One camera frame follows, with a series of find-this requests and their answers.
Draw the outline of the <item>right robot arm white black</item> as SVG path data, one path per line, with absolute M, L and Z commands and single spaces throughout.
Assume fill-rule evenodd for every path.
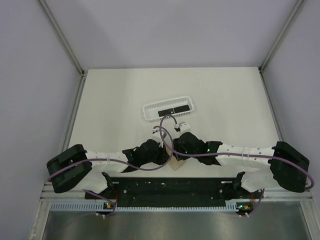
M 237 174 L 233 192 L 245 198 L 259 189 L 280 186 L 288 191 L 303 193 L 306 189 L 310 161 L 284 141 L 275 146 L 250 148 L 228 145 L 220 141 L 204 142 L 190 132 L 174 139 L 177 160 L 195 158 L 207 166 L 241 166 L 251 172 Z

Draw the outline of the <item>beige card holder wallet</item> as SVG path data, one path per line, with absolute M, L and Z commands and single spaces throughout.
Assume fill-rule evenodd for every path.
M 175 157 L 172 157 L 168 162 L 168 165 L 173 171 L 177 171 L 180 167 L 182 167 L 186 163 L 186 160 L 178 160 Z

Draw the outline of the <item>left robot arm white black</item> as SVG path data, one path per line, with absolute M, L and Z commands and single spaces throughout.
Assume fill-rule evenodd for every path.
M 55 193 L 88 190 L 106 199 L 114 191 L 109 173 L 130 173 L 149 163 L 160 169 L 169 159 L 165 146 L 148 139 L 140 146 L 113 153 L 89 151 L 76 144 L 49 160 L 46 167 Z

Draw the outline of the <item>white plastic basket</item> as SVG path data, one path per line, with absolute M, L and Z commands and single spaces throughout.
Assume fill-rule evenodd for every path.
M 142 106 L 143 117 L 148 122 L 159 121 L 166 115 L 174 117 L 187 115 L 194 110 L 194 102 L 189 96 L 165 99 Z

